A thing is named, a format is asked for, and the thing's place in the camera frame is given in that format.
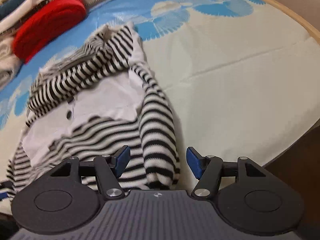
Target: crosshair logo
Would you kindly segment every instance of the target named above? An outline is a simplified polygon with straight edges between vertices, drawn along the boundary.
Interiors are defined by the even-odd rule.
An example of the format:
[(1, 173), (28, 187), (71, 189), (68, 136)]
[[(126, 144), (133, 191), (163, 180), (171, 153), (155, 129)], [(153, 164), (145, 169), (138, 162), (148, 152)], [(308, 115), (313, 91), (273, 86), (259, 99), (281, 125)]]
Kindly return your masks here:
[(155, 197), (162, 197), (162, 194), (160, 192), (154, 193), (153, 194)]

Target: gray ribbed plate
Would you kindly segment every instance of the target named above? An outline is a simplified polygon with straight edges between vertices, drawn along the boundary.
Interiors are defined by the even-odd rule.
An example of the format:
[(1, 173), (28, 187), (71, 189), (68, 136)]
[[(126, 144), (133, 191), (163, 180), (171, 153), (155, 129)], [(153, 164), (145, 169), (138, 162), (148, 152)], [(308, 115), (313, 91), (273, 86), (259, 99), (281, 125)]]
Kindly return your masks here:
[(108, 201), (87, 225), (55, 236), (21, 229), (12, 240), (300, 240), (293, 232), (253, 236), (226, 224), (207, 201), (191, 199), (184, 190), (133, 190)]

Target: red folded towel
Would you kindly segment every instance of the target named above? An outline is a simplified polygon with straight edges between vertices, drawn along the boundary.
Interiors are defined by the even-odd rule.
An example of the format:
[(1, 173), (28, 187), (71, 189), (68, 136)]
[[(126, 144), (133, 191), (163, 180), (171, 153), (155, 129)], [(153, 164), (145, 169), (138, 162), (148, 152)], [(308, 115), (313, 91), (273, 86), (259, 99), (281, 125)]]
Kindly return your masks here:
[(81, 22), (86, 14), (82, 0), (53, 0), (18, 30), (12, 43), (14, 54), (27, 63), (47, 43)]

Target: silver screw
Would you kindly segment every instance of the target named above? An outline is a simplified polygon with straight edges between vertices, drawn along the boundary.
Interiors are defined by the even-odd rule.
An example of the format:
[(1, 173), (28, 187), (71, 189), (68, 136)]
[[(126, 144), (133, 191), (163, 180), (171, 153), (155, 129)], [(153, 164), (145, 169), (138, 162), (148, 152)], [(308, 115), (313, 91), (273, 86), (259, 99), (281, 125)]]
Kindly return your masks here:
[(195, 190), (195, 195), (198, 197), (207, 197), (210, 195), (210, 191), (206, 188), (198, 188)]
[(107, 195), (109, 197), (118, 197), (122, 194), (122, 191), (119, 190), (118, 188), (111, 188), (107, 190)]

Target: brown floor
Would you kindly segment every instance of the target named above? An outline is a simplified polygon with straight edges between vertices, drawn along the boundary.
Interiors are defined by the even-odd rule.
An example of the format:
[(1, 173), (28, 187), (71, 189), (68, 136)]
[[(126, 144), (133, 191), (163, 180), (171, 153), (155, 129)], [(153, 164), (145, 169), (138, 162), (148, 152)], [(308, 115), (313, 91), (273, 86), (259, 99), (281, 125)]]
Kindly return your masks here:
[(320, 228), (320, 127), (300, 138), (266, 169), (300, 193), (304, 223)]

